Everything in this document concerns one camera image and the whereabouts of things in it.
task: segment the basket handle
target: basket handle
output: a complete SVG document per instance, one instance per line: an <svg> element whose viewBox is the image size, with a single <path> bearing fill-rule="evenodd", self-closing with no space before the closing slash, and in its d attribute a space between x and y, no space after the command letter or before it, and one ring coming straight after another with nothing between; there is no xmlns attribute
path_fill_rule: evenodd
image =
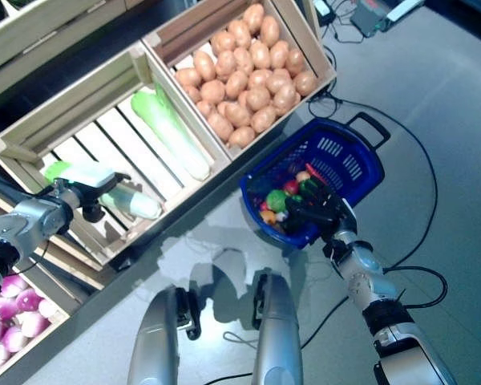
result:
<svg viewBox="0 0 481 385"><path fill-rule="evenodd" d="M369 114L361 111L358 114L356 114L349 122L346 123L346 126L350 126L356 119L361 119L365 120L368 124L370 124L377 132L381 134L383 139L373 146L372 144L369 144L369 146L372 147L373 150L377 150L384 144L388 139L390 139L390 133L382 126L381 123L379 123L375 118L370 116Z"/></svg>

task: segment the gray floor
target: gray floor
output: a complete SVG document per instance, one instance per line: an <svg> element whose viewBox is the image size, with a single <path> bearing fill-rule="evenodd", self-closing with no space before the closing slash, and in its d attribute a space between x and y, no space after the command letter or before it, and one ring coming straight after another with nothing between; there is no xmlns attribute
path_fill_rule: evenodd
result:
<svg viewBox="0 0 481 385"><path fill-rule="evenodd" d="M363 44L332 41L326 37L338 58L335 94L380 107L400 119L431 155L439 180L438 213L423 247L409 263L441 271L450 291L440 306L412 315L458 382L481 384L481 42L426 9ZM314 106L314 111L325 114L329 108L325 103ZM346 121L356 111L344 106L335 119ZM286 130L291 132L308 119L308 112L301 109ZM420 238L433 195L417 144L392 123L380 120L392 133L378 151L386 178L356 212L361 235L374 245L381 261L390 264ZM126 383L140 319L152 297L169 283L188 287L195 282L206 303L201 338L190 342L180 334L180 383L203 384L251 371L255 350L225 341L223 333L257 338L249 327L252 283L265 267L289 280L301 339L307 338L345 295L344 282L332 274L318 243L300 252L266 241L240 198L240 192L231 188L225 199L204 209L202 217L179 222L151 245L138 265L86 304L55 337L71 338L90 313L105 309L106 314L26 383ZM395 273L393 278L399 288L406 287L402 300L407 303L432 299L439 291L439 284L424 274ZM375 383L372 366L377 355L362 317L349 303L304 349L303 360L305 383ZM0 383L12 379L4 377Z"/></svg>

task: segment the wooden crate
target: wooden crate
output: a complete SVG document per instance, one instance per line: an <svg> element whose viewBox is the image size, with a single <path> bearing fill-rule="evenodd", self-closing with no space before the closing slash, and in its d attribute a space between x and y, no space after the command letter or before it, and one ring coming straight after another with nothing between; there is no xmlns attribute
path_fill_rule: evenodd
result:
<svg viewBox="0 0 481 385"><path fill-rule="evenodd" d="M195 144L206 155L211 175L194 180L129 106L134 91L155 80L168 94ZM94 159L131 175L136 187L158 200L155 221L108 210L97 224L75 212L70 235L99 267L148 230L158 231L174 212L230 162L197 116L181 99L172 77L137 43L34 109L0 134L0 165L26 190L46 185L43 169L57 159Z"/></svg>
<svg viewBox="0 0 481 385"><path fill-rule="evenodd" d="M45 258L58 261L59 255L57 251L54 251L54 245L51 244L50 251L46 252ZM40 248L35 252L38 255L42 254ZM14 267L14 271L25 270L34 263L34 260L27 258L21 261ZM44 298L49 299L55 304L57 308L56 313L50 317L51 324L37 337L31 339L27 345L21 349L18 353L13 355L4 365L0 367L0 375L12 367L19 359L24 357L33 347L38 345L47 335L61 326L81 305L81 301L73 295L73 293L66 288L61 282L57 280L52 274L50 274L42 265L36 265L29 268L24 273L19 274L30 287L34 288Z"/></svg>
<svg viewBox="0 0 481 385"><path fill-rule="evenodd" d="M171 73L181 67L192 67L192 53L198 49L212 54L210 38L219 30L224 29L234 18L240 18L243 12L253 4L253 0L203 0L176 18L166 22L145 38L143 43L150 53L165 64ZM272 15L280 25L280 38L289 42L290 48L299 48L306 59L306 69L312 70L318 78L317 88L310 95L279 118L273 126L260 134L244 150L227 148L199 113L184 89L178 84L181 97L198 115L200 122L212 133L217 143L228 153L232 160L240 154L250 151L250 148L261 146L261 142L269 142L279 135L285 120L296 108L301 106L318 90L329 84L336 76L335 70L326 58L317 36L312 32L303 15L293 0L262 0L259 1L265 9L265 14Z"/></svg>
<svg viewBox="0 0 481 385"><path fill-rule="evenodd" d="M0 22L0 94L142 1L35 0L14 12Z"/></svg>

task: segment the blue basket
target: blue basket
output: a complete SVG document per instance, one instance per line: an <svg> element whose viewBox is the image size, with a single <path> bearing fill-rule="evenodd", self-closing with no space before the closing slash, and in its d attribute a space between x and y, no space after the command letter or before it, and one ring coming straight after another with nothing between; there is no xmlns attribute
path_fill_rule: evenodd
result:
<svg viewBox="0 0 481 385"><path fill-rule="evenodd" d="M356 119L373 126L382 140L373 146L350 128ZM240 180L250 215L271 237L300 249L305 247L319 237L317 226L310 222L298 233L285 235L265 224L259 208L267 194L295 179L309 163L341 197L355 206L385 177L375 150L389 138L390 133L365 112L358 113L346 124L322 118L311 120Z"/></svg>

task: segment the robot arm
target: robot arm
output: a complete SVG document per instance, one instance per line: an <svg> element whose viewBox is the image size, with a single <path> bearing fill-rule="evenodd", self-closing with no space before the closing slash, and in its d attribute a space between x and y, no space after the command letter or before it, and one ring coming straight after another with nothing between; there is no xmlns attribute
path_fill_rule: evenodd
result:
<svg viewBox="0 0 481 385"><path fill-rule="evenodd" d="M287 199L289 211L314 221L326 242L323 249L360 310L380 361L374 374L380 385L456 384L447 366L398 301L394 284L383 275L368 242L357 235L356 218L349 204L312 177L305 203Z"/></svg>
<svg viewBox="0 0 481 385"><path fill-rule="evenodd" d="M43 240L68 230L74 209L82 207L87 221L99 221L103 211L98 198L127 177L108 168L93 169L92 175L83 168L73 172L72 178L57 179L0 216L0 290L2 279L20 259L31 255Z"/></svg>

